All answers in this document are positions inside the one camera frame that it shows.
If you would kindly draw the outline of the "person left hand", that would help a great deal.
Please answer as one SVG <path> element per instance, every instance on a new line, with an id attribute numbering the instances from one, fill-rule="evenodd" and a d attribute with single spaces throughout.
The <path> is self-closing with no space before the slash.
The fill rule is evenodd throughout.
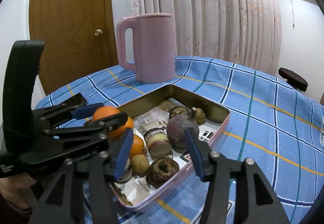
<path id="1" fill-rule="evenodd" d="M 31 187 L 36 182 L 27 173 L 1 178 L 1 195 L 14 208 L 26 210 L 30 206 L 24 199 L 22 190 Z"/>

